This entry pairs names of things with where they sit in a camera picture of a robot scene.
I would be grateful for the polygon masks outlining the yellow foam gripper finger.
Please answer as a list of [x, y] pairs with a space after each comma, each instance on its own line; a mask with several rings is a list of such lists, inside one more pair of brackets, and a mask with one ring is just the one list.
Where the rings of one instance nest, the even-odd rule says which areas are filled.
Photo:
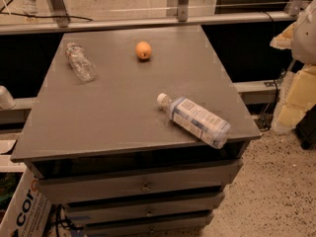
[[305, 64], [301, 70], [288, 71], [280, 86], [272, 130], [286, 134], [293, 130], [316, 105], [316, 66]]
[[277, 49], [291, 49], [294, 27], [294, 23], [289, 25], [282, 33], [271, 40], [270, 46]]

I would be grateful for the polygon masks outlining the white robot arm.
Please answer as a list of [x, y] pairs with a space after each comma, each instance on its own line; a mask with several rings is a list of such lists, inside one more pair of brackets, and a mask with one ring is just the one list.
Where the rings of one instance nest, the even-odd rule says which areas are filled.
[[286, 134], [316, 105], [316, 0], [297, 20], [274, 37], [270, 46], [290, 49], [292, 58], [303, 64], [298, 72], [288, 71], [281, 82], [272, 129]]

